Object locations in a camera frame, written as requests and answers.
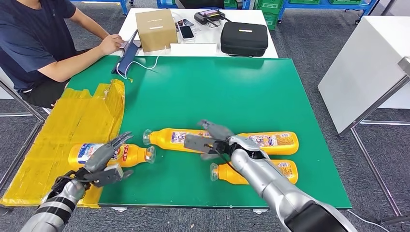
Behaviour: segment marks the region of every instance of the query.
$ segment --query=bottle label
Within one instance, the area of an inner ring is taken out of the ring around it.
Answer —
[[[292,172],[292,167],[289,163],[281,162],[278,163],[277,167],[279,168],[279,171],[286,177],[286,178],[292,178],[293,177],[293,172]]]
[[[103,145],[104,144],[83,144],[80,148],[80,152],[78,152],[78,158],[77,158],[78,163],[85,164],[86,161],[91,157],[91,155],[94,154],[94,152]],[[121,150],[122,150],[122,146],[116,152],[114,152],[110,161],[119,159],[122,156]],[[128,145],[124,145],[124,154],[125,154],[125,151],[127,151],[128,153]]]
[[[293,138],[289,133],[251,135],[249,136],[249,139],[253,140],[260,147],[294,144]]]
[[[171,136],[171,143],[174,144],[183,144],[185,141],[185,135],[187,134],[194,134],[194,135],[198,135],[198,136],[202,136],[202,137],[206,137],[206,138],[210,138],[211,135],[209,135],[208,132],[199,132],[199,133],[189,133],[189,132],[182,132],[182,131],[175,131],[172,132],[172,136]]]

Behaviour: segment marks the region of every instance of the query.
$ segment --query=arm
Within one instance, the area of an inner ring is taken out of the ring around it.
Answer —
[[[119,35],[109,35],[99,46],[88,52],[62,61],[53,62],[38,69],[38,71],[55,81],[64,82],[88,68],[101,57],[118,51],[123,42]]]
[[[108,32],[106,32],[97,22],[85,15],[78,8],[75,9],[75,13],[70,20],[82,26],[94,35],[100,37],[102,40],[109,35]]]

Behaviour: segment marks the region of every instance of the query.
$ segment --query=hand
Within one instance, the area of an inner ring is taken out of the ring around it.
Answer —
[[[106,56],[118,51],[123,42],[124,41],[122,40],[121,36],[109,35],[101,42],[100,45],[98,45],[98,48],[101,50],[102,54]]]

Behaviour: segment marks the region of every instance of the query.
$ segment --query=smartphone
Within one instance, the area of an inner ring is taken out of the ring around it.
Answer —
[[[191,40],[194,38],[193,32],[190,26],[179,26],[183,40]]]

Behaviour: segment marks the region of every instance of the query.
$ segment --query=silver robotic arm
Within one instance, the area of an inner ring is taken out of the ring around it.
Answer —
[[[202,120],[213,137],[187,135],[184,146],[207,153],[204,159],[228,154],[232,167],[241,174],[273,210],[286,232],[357,232],[334,207],[301,191],[275,167],[268,155],[248,138]]]
[[[83,168],[57,177],[52,191],[45,198],[45,202],[38,207],[21,232],[62,231],[76,205],[91,185],[101,187],[130,176],[132,171],[124,173],[118,164],[107,167],[107,163],[114,153],[130,138],[132,138],[130,132],[120,135],[98,148]]]

